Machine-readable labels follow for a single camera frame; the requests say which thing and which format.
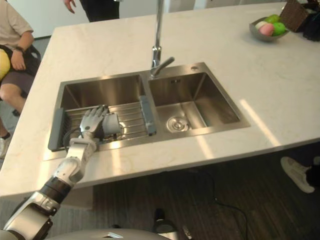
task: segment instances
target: kitchen island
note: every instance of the kitchen island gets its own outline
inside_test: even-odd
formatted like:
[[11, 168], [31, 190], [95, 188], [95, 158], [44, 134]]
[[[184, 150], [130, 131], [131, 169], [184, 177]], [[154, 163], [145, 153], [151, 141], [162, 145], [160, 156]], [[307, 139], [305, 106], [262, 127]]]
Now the kitchen island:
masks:
[[[204, 62], [250, 127], [96, 152], [67, 203], [90, 207], [97, 184], [318, 141], [320, 44], [292, 32], [261, 42], [249, 32], [249, 23], [279, 14], [283, 6], [165, 14], [162, 59], [174, 56], [171, 66]], [[0, 171], [1, 198], [20, 201], [39, 190], [62, 161], [46, 160], [60, 83], [149, 69], [155, 21], [150, 15], [54, 30]]]

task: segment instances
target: sink drain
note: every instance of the sink drain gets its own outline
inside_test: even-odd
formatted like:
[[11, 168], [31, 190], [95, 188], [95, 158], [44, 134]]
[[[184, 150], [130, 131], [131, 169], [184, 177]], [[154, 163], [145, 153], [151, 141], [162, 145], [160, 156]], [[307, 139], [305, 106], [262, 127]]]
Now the sink drain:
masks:
[[171, 133], [184, 132], [189, 129], [187, 120], [178, 116], [170, 117], [166, 122], [166, 127]]

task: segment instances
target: robotic hand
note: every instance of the robotic hand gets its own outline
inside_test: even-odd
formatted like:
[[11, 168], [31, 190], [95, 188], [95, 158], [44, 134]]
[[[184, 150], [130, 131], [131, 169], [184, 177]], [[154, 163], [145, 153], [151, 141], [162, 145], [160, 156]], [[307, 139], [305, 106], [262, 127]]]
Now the robotic hand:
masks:
[[80, 123], [80, 129], [83, 135], [83, 138], [92, 139], [96, 134], [99, 134], [102, 130], [102, 121], [105, 116], [108, 114], [108, 109], [104, 106], [100, 106], [98, 109], [94, 108], [92, 110], [86, 111], [82, 121]]

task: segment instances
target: sneaker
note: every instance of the sneaker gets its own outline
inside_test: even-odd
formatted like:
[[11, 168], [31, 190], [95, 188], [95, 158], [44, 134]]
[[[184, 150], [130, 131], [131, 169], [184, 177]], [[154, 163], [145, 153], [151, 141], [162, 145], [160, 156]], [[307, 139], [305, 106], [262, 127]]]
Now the sneaker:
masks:
[[5, 159], [5, 156], [7, 154], [10, 142], [11, 142], [11, 136], [4, 140], [0, 137], [0, 159]]
[[311, 167], [305, 167], [294, 159], [284, 156], [280, 160], [281, 166], [285, 173], [292, 179], [298, 188], [306, 194], [313, 193], [315, 188], [307, 182], [306, 171]]
[[319, 166], [320, 165], [320, 156], [316, 156], [313, 159], [313, 165]]

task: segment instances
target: fruit bowl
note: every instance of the fruit bowl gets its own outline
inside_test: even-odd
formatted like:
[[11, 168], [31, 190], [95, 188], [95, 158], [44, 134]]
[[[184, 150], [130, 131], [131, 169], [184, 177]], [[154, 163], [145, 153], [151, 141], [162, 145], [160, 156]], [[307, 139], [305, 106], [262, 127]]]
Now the fruit bowl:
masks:
[[266, 16], [265, 17], [262, 17], [252, 23], [249, 24], [249, 29], [250, 29], [250, 32], [252, 33], [252, 35], [256, 38], [256, 39], [259, 39], [261, 41], [264, 41], [264, 42], [272, 42], [272, 41], [275, 41], [279, 38], [282, 38], [284, 35], [286, 35], [289, 31], [286, 29], [285, 32], [281, 35], [278, 35], [278, 36], [266, 36], [266, 35], [263, 35], [261, 32], [259, 32], [259, 30], [256, 28], [256, 24], [263, 21], [264, 19], [266, 19]]

